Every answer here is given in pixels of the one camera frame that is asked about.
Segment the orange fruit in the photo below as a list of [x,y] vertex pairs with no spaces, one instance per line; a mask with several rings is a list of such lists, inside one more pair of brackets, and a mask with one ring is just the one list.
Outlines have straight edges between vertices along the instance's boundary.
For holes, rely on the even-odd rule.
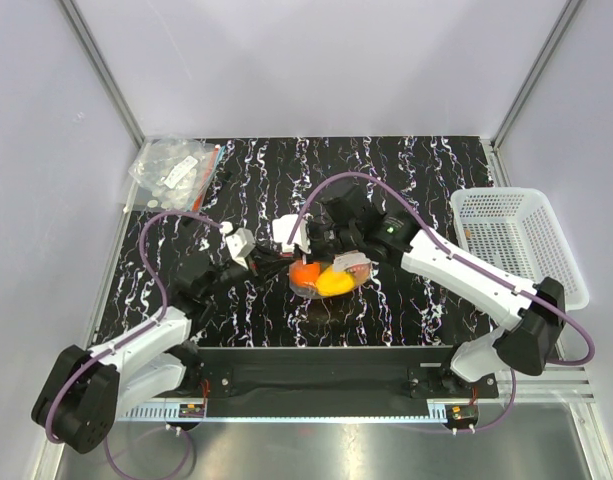
[[300,288],[314,288],[321,274],[321,265],[318,262],[304,263],[295,261],[289,268],[289,279],[293,286]]

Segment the clear zip bag orange zipper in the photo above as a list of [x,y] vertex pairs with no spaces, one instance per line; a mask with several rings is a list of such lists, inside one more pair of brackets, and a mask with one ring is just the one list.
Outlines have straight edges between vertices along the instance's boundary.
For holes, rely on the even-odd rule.
[[337,255],[331,262],[295,260],[288,269],[289,287],[306,299],[350,293],[371,279],[373,263],[361,252]]

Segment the yellow bell pepper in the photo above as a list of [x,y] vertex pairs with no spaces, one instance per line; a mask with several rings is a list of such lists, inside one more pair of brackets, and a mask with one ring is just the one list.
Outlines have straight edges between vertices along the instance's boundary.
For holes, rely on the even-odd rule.
[[336,271],[332,267],[324,270],[317,279],[315,289],[321,297],[334,297],[349,293],[361,282],[350,271]]

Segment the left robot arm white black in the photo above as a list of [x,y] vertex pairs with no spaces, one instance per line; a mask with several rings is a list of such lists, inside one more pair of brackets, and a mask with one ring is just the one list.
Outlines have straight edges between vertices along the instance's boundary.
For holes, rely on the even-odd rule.
[[256,247],[242,262],[186,257],[171,280],[166,306],[103,344],[60,352],[31,409],[50,439],[80,454],[95,449],[116,419],[160,393],[194,394],[202,372],[190,339],[214,314],[217,296],[234,286],[264,286],[289,255]]

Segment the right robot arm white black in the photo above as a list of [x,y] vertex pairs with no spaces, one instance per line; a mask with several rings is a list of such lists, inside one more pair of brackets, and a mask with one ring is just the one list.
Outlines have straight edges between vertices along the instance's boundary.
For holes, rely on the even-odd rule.
[[462,396],[482,377],[506,368],[543,373],[564,327],[559,281],[534,283],[507,273],[439,235],[410,204],[384,212],[355,184],[319,202],[331,222],[310,228],[313,253],[359,251],[447,288],[493,320],[492,331],[454,346],[439,374],[446,393]]

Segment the stack of spare zip bags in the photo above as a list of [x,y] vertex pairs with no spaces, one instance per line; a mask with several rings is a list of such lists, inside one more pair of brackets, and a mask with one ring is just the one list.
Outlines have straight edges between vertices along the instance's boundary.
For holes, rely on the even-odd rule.
[[135,183],[133,209],[198,212],[222,157],[220,144],[204,140],[147,141],[128,170]]

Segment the black marbled table mat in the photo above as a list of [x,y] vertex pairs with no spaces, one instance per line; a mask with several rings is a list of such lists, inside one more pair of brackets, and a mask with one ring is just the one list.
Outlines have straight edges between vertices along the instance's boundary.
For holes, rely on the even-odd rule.
[[[493,181],[481,141],[471,136],[244,138],[222,141],[223,157],[203,212],[271,241],[273,219],[296,212],[323,180],[361,171],[380,180],[367,196],[388,212],[396,190],[441,235],[454,237],[451,194]],[[186,256],[227,254],[218,232],[180,217],[150,224],[133,210],[101,318],[92,340],[101,343],[146,320],[161,304]],[[296,296],[285,277],[251,283],[217,296],[213,316],[195,335],[207,347],[441,345],[478,337],[488,318],[445,288],[389,266],[348,295],[310,300]]]

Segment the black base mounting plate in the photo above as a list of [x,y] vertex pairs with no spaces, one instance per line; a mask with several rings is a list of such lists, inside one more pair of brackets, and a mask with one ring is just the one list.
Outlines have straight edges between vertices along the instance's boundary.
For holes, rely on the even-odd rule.
[[474,385],[445,379],[452,348],[396,347],[195,347],[196,385],[163,393],[179,400],[255,401],[273,405],[307,401],[348,408],[371,402],[400,410],[406,401],[496,400],[497,382],[487,375]]

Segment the white plastic mesh basket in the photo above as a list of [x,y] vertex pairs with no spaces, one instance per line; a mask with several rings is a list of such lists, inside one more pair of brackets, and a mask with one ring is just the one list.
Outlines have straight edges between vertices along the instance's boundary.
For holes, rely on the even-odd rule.
[[547,196],[531,188],[488,187],[450,198],[459,246],[516,276],[558,280],[568,310],[589,304],[589,292]]

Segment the right aluminium frame post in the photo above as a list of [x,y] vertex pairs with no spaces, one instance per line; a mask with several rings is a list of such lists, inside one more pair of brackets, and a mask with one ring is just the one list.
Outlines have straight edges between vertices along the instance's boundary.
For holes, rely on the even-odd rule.
[[564,3],[562,10],[557,16],[528,74],[511,103],[508,112],[505,114],[495,135],[490,139],[491,147],[494,150],[501,149],[514,124],[528,103],[533,91],[537,87],[551,59],[557,52],[569,28],[585,4],[586,2],[584,0],[567,0]]

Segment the aluminium frame post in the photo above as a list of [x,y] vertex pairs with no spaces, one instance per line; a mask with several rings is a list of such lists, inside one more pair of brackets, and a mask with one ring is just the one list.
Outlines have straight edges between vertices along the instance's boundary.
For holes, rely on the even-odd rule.
[[501,149],[514,124],[528,103],[533,91],[537,87],[551,59],[557,52],[569,28],[585,4],[586,2],[584,0],[567,0],[564,3],[562,10],[557,16],[528,74],[511,103],[508,112],[505,114],[495,135],[490,139],[491,147],[494,150]]
[[132,143],[137,148],[141,148],[145,142],[145,134],[121,92],[78,3],[73,0],[57,0],[56,4],[73,31]]

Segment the left aluminium frame post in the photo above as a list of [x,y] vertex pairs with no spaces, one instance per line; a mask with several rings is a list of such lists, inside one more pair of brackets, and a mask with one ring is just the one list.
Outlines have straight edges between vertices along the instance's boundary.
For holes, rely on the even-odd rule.
[[145,142],[145,134],[121,92],[78,3],[73,0],[57,0],[56,4],[73,31],[132,143],[137,148],[141,148]]

